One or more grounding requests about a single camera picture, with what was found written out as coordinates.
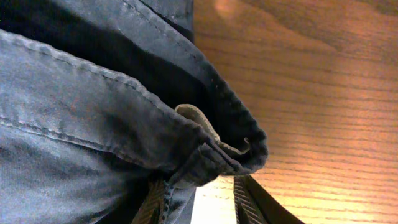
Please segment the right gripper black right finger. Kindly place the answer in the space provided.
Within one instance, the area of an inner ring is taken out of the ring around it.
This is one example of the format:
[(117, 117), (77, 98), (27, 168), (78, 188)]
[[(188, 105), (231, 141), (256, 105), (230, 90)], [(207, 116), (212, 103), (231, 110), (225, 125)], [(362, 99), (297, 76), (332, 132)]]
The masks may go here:
[(237, 224), (304, 224), (251, 175), (234, 177), (233, 193)]

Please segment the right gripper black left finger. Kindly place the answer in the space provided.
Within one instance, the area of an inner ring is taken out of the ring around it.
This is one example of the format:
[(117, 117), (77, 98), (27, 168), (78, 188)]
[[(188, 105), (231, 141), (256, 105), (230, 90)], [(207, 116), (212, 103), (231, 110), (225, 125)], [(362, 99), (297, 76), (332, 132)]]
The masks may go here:
[(165, 184), (162, 180), (149, 183), (149, 192), (131, 224), (163, 223)]

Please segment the dark blue shorts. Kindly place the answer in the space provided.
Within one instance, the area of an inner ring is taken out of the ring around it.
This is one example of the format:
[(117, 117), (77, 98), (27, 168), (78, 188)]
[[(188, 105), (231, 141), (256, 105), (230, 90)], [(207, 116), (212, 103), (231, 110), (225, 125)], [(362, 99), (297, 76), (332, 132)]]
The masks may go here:
[(192, 1), (1, 2), (1, 222), (163, 223), (252, 174), (266, 135), (195, 46)]

